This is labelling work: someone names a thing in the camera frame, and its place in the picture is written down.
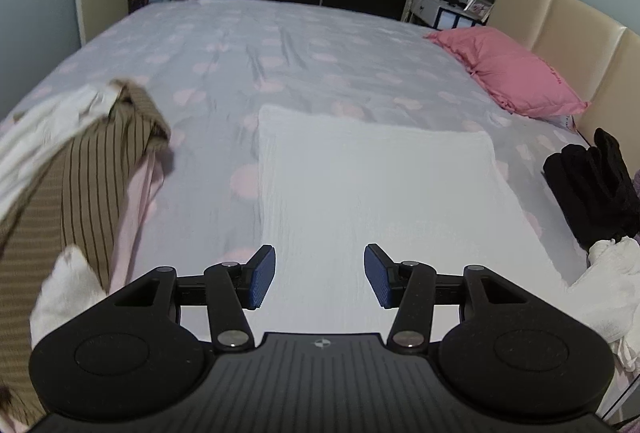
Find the ribbed black surface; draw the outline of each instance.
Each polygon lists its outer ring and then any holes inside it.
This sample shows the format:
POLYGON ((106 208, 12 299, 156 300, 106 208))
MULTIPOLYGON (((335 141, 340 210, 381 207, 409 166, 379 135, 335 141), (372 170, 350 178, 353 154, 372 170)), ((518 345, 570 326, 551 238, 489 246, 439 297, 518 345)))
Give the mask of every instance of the ribbed black surface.
POLYGON ((442 386, 427 360, 386 350, 377 334, 269 334, 249 353, 224 355, 187 399, 146 419, 112 425, 49 416, 36 433, 108 432, 585 432, 593 416, 514 425, 481 415, 442 386))

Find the white garment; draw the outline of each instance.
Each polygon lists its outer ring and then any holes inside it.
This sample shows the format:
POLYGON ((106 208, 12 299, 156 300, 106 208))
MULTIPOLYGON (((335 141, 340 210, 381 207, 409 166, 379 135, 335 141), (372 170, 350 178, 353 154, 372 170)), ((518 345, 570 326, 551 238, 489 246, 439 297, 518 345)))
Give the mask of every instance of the white garment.
MULTIPOLYGON (((549 301, 566 291, 484 132, 432 132, 310 116, 263 106, 258 117, 262 243, 276 249, 264 304, 247 315, 264 331, 388 333, 363 252, 439 273, 481 264, 549 301)), ((431 340, 456 326, 438 307, 431 340)))
POLYGON ((107 297, 82 251, 68 246, 42 283, 31 312, 31 348, 40 340, 107 297))
POLYGON ((108 115, 120 88, 88 84, 31 108, 0 139, 0 220, 33 179, 73 136, 108 115))
POLYGON ((591 267, 569 288, 565 312, 600 334, 627 371, 640 368, 640 245, 597 241, 591 267))

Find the pink pillow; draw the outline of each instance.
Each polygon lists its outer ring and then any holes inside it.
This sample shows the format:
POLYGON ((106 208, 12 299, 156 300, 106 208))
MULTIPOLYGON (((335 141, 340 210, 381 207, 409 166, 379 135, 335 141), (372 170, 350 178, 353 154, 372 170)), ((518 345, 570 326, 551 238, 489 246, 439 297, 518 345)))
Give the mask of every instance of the pink pillow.
POLYGON ((454 28, 425 38, 460 61, 508 112, 548 118, 581 114, 589 106, 544 60, 496 28, 454 28))

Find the polka dot bed sheet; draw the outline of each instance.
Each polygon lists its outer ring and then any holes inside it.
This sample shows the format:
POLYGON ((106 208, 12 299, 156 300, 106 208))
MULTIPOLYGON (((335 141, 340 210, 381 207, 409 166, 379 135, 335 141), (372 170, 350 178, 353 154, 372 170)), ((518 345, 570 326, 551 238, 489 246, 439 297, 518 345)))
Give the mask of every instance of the polka dot bed sheet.
MULTIPOLYGON (((202 273, 219 261, 246 261, 261 245, 257 114, 268 103, 371 123, 487 132, 500 172, 556 269, 573 283, 586 269, 586 253, 540 171, 549 154, 584 141, 503 111, 457 61, 422 38, 425 32, 356 12, 262 0, 151 4, 67 58, 14 113, 92 81, 129 77, 147 88, 172 138, 133 277, 158 265, 172 265, 178 275, 202 273)), ((182 323, 207 337, 201 309, 187 309, 182 323)))

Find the beige headboard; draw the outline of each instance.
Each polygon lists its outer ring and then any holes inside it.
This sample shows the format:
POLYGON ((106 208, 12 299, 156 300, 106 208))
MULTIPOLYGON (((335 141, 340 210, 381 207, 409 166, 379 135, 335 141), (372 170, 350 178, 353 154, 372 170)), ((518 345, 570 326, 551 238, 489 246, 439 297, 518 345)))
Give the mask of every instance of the beige headboard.
POLYGON ((591 106, 578 120, 593 143, 600 127, 640 169, 640 37, 580 0, 496 0, 487 25, 542 57, 591 106))

